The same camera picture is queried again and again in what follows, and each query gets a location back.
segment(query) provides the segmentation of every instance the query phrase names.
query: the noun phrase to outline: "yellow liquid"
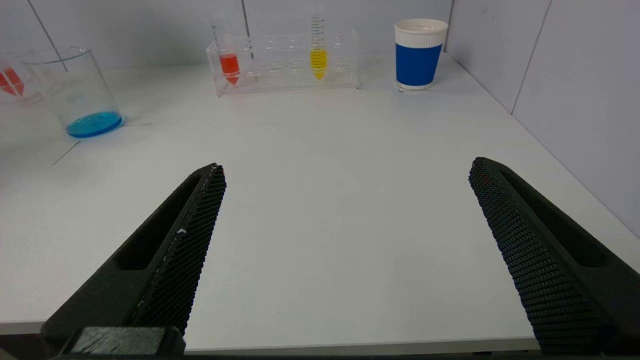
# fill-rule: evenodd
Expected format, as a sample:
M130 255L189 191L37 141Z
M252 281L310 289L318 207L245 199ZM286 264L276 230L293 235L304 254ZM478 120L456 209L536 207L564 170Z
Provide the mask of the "yellow liquid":
M326 50L322 48L311 49L309 54L311 69L314 71L315 77L320 80L326 72Z

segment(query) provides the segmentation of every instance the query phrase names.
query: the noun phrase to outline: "white wall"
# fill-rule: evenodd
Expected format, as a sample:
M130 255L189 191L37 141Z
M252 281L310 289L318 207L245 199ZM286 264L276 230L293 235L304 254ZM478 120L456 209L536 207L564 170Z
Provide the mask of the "white wall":
M0 45L11 49L48 46L27 0L1 0ZM244 29L240 0L32 0L56 45L91 47L103 67L137 67L206 63L213 40L211 21L224 9L230 22ZM306 32L288 21L306 17L310 5L326 10L337 29L355 28L363 53L392 52L395 22L410 17L448 21L451 0L246 0L252 33ZM18 9L20 17L5 8ZM24 28L15 37L6 29Z
M552 0L513 115L640 236L640 1Z
M47 36L26 0L0 0L0 51L47 46Z
M245 0L245 5L252 35L306 32L306 10L315 6L324 11L328 31L356 29L364 54L393 53L394 24L400 20L448 22L451 13L451 0Z
M639 13L637 0L455 0L447 46L636 236Z
M455 0L446 51L509 112L550 0Z
M91 47L103 67L205 63L217 0L32 0L56 45ZM243 21L240 2L235 12Z

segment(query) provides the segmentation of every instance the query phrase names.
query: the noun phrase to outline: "beaker rim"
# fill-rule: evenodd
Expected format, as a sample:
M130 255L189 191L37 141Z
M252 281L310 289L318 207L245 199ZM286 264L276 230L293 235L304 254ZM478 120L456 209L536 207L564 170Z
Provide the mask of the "beaker rim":
M19 56L25 65L47 65L73 60L91 54L91 49L78 46L54 46L41 50L31 50Z

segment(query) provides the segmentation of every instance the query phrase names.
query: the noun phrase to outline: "glass beaker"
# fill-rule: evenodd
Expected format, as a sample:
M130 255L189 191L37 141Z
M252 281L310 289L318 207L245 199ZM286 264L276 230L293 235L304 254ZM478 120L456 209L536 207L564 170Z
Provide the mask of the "glass beaker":
M31 51L22 57L22 63L69 135L88 138L122 124L91 49L52 47Z
M29 106L41 100L38 85L15 54L0 53L0 104Z

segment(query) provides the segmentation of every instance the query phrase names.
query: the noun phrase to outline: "blue liquid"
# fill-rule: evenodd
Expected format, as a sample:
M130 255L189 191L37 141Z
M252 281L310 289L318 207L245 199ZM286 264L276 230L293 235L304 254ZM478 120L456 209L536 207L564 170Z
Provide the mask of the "blue liquid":
M114 130L122 124L122 116L115 111L103 111L81 117L67 126L67 134L74 138L89 138Z

